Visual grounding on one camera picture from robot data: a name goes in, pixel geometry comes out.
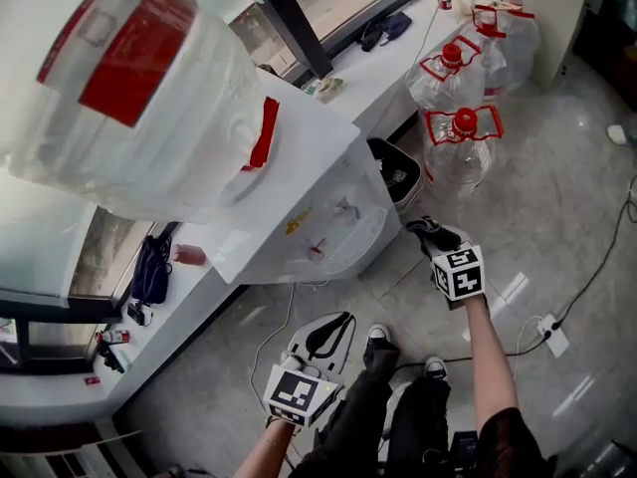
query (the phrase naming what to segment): tiled floor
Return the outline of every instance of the tiled floor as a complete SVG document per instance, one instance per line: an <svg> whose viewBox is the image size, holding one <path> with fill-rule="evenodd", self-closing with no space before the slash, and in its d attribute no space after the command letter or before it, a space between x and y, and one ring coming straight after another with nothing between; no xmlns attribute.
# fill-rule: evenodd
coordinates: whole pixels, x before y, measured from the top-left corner
<svg viewBox="0 0 637 478"><path fill-rule="evenodd" d="M615 147L604 128L627 109L581 61L545 95L529 90L502 107L505 137L483 185L462 204L441 204L427 192L413 216L429 213L462 227L482 245L494 324L513 351L523 322L559 314L597 268L617 211L636 172L635 157ZM419 157L415 130L399 142ZM587 476L620 470L610 439L637 447L637 226L625 219L604 270L564 324L570 347L559 359L542 346L520 358L518 390L525 419L545 456L560 469ZM251 288L132 404L125 414L143 428L144 448L158 468L173 462L232 476L263 430L263 414L248 385L258 344L284 319L290 285ZM429 265L415 238L401 232L359 278L313 289L297 286L290 327L264 348L256 385L294 328L335 310L356 315L347 384L360 371L367 328L387 324L403 360L436 353L465 356L462 310L449 312L429 282ZM536 338L532 325L522 349ZM472 429L471 365L450 365L450 432ZM396 383L408 379L400 372ZM303 453L312 435L302 432ZM299 458L290 452L293 461Z"/></svg>

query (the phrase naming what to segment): human arm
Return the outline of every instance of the human arm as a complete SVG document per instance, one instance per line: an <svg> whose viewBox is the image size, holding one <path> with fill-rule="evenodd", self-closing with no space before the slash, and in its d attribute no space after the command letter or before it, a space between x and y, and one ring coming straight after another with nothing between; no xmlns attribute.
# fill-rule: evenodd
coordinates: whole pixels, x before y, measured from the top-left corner
<svg viewBox="0 0 637 478"><path fill-rule="evenodd" d="M277 478L295 427L281 419L270 423L235 473L235 478Z"/></svg>
<svg viewBox="0 0 637 478"><path fill-rule="evenodd" d="M518 407L516 386L507 357L482 295L464 300L471 335L474 403L478 433L495 414Z"/></svg>

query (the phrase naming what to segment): power strip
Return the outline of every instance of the power strip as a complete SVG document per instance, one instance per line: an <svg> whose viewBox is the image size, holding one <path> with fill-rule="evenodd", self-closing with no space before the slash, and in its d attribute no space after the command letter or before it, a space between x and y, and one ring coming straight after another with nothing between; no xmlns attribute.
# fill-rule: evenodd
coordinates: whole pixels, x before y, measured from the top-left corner
<svg viewBox="0 0 637 478"><path fill-rule="evenodd" d="M547 315L537 323L537 331L542 336L544 336L546 332L550 332L550 338L546 341L546 344L548 345L548 348L553 353L553 355L556 358L559 358L561 355L564 354L566 349L568 349L570 343L566 339L566 335L564 334L564 331L561 330L561 328L557 330L554 330L552 328L553 324L555 324L556 322L557 321L555 320L555 317L553 315Z"/></svg>

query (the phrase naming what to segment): leg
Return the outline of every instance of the leg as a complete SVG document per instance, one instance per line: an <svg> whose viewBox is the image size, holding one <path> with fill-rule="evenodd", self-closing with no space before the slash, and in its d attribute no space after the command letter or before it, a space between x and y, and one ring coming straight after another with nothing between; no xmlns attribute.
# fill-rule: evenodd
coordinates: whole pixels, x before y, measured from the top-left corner
<svg viewBox="0 0 637 478"><path fill-rule="evenodd" d="M391 396L389 380L399 355L400 350L387 338L368 339L363 356L365 370L324 429L317 433L315 450L304 462L330 461L343 467L354 465L360 474L362 468L366 472L375 471L387 400Z"/></svg>
<svg viewBox="0 0 637 478"><path fill-rule="evenodd" d="M405 389L396 407L389 438L387 476L446 476L449 472L445 469L448 467L445 464L448 458L446 414L451 388L436 375L439 374L427 373L417 378ZM434 468L435 474L427 473Z"/></svg>

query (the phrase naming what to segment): black pants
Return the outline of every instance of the black pants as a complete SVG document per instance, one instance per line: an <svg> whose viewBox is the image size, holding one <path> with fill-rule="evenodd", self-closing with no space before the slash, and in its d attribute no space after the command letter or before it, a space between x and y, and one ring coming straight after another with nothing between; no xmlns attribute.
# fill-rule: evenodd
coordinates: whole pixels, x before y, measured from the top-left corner
<svg viewBox="0 0 637 478"><path fill-rule="evenodd" d="M373 476L387 400L400 350L387 342L367 346L365 370L347 392L325 428L317 434L315 449L304 458L295 478L309 476ZM445 477L447 464L446 381L420 377L404 391L391 424L385 476Z"/></svg>

